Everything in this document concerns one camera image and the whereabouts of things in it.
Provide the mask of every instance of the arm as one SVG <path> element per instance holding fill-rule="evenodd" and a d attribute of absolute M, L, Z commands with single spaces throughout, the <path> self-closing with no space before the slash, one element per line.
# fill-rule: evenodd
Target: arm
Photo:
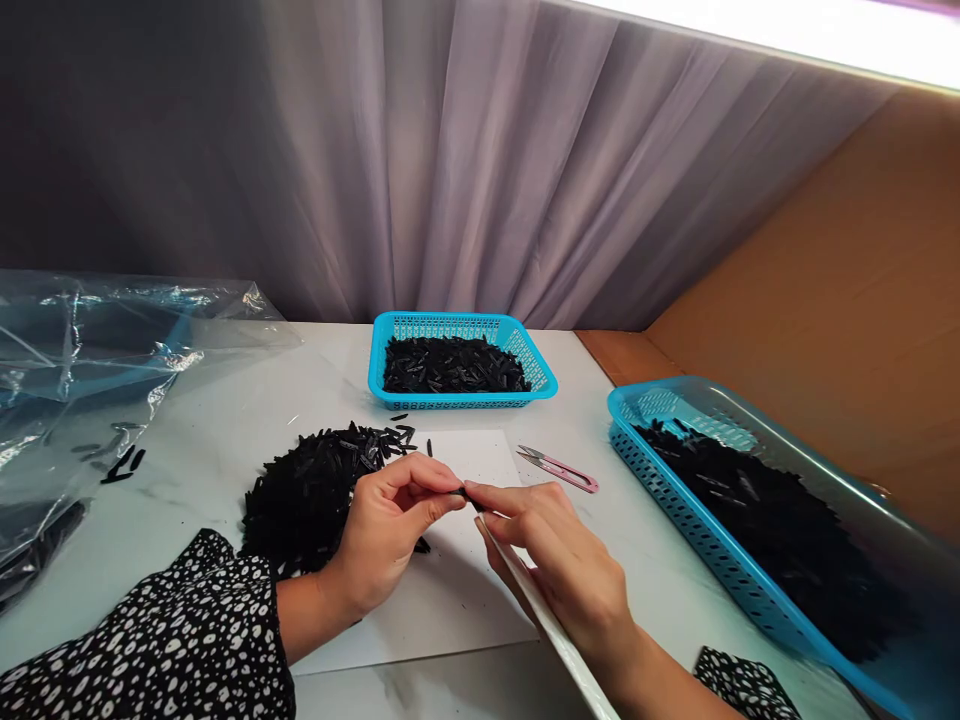
<path fill-rule="evenodd" d="M 201 530 L 90 632 L 0 674 L 0 717 L 292 718 L 275 594 L 265 558 Z"/>
<path fill-rule="evenodd" d="M 622 717 L 740 718 L 633 622 L 623 569 L 580 522 L 557 483 L 466 485 L 471 498 L 496 511 L 484 515 L 490 534 L 530 553 L 537 564 L 532 574 L 544 597 Z M 526 606 L 479 520 L 477 527 L 491 566 Z"/>
<path fill-rule="evenodd" d="M 417 539 L 466 500 L 443 463 L 412 453 L 357 482 L 340 548 L 320 572 L 277 584 L 280 637 L 292 665 L 393 592 Z"/>

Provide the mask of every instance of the scissors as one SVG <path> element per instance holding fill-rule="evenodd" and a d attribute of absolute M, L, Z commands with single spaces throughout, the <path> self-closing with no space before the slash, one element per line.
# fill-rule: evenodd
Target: scissors
<path fill-rule="evenodd" d="M 569 465 L 564 465 L 559 460 L 554 460 L 552 457 L 547 457 L 539 450 L 528 448 L 526 445 L 520 445 L 519 447 L 524 452 L 517 452 L 517 455 L 522 457 L 527 462 L 536 465 L 541 470 L 546 470 L 551 475 L 554 475 L 561 480 L 566 480 L 568 483 L 580 488 L 584 492 L 595 493 L 600 489 L 600 486 L 597 485 L 597 481 L 589 475 L 585 475 L 578 470 L 574 470 L 572 467 Z"/>

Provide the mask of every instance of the plastic basket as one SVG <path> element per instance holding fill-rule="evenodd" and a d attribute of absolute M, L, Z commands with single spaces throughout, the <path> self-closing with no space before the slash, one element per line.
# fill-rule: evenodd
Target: plastic basket
<path fill-rule="evenodd" d="M 504 393 L 389 393 L 383 389 L 383 371 L 390 338 L 413 337 L 483 338 L 517 356 L 530 392 Z M 432 410 L 442 408 L 524 407 L 534 400 L 557 394 L 557 378 L 533 344 L 526 328 L 509 315 L 478 313 L 387 312 L 373 323 L 370 348 L 370 392 L 391 410 Z"/>
<path fill-rule="evenodd" d="M 708 380 L 683 376 L 621 387 L 610 394 L 607 403 L 614 419 L 610 427 L 613 447 L 737 604 L 764 633 L 805 657 L 833 667 L 854 687 L 898 717 L 919 717 L 904 701 L 911 695 L 911 700 L 921 697 L 924 698 L 923 704 L 927 704 L 931 693 L 939 693 L 941 697 L 935 703 L 938 707 L 955 707 L 955 695 L 944 697 L 952 690 L 933 687 L 929 673 L 925 679 L 924 667 L 933 668 L 933 661 L 922 657 L 923 651 L 917 656 L 916 647 L 923 646 L 926 639 L 921 642 L 911 637 L 892 647 L 890 656 L 885 653 L 880 661 L 856 665 L 847 660 L 703 506 L 633 425 L 646 427 L 655 419 L 667 423 L 678 418 L 688 427 L 737 450 L 749 452 L 771 467 L 798 473 L 810 492 L 838 512 L 854 537 L 859 522 L 868 528 L 872 537 L 884 536 L 891 552 L 902 553 L 905 562 L 909 562 L 912 555 L 914 562 L 922 558 L 918 564 L 927 567 L 934 564 L 932 559 L 939 561 L 941 566 L 949 563 L 948 554 L 938 554 L 940 548 L 935 542 L 884 508 L 882 498 L 868 486 L 845 476 L 760 411 Z M 922 713 L 922 716 L 943 717 L 928 713 Z"/>

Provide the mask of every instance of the light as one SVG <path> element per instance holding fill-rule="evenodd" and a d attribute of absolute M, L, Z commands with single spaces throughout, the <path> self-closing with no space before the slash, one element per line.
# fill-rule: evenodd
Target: light
<path fill-rule="evenodd" d="M 960 17 L 877 0 L 565 0 L 793 59 L 960 92 Z"/>

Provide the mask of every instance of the pile of black plastic pieces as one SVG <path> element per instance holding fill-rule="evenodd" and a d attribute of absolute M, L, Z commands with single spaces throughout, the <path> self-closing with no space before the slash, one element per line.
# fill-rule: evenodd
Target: pile of black plastic pieces
<path fill-rule="evenodd" d="M 906 595 L 872 566 L 799 475 L 673 421 L 634 429 L 848 660 L 915 630 Z"/>
<path fill-rule="evenodd" d="M 484 339 L 390 338 L 383 389 L 391 393 L 530 392 L 513 353 Z"/>
<path fill-rule="evenodd" d="M 73 503 L 33 540 L 0 562 L 0 615 L 23 598 L 27 588 L 40 578 L 85 514 L 82 502 Z M 0 504 L 0 537 L 17 537 L 23 528 L 37 527 L 48 517 L 49 503 Z"/>
<path fill-rule="evenodd" d="M 300 436 L 293 450 L 264 464 L 246 494 L 241 554 L 267 558 L 278 578 L 323 568 L 340 547 L 357 480 L 416 450 L 414 432 L 351 422 L 346 430 Z M 417 550 L 430 551 L 423 538 Z"/>

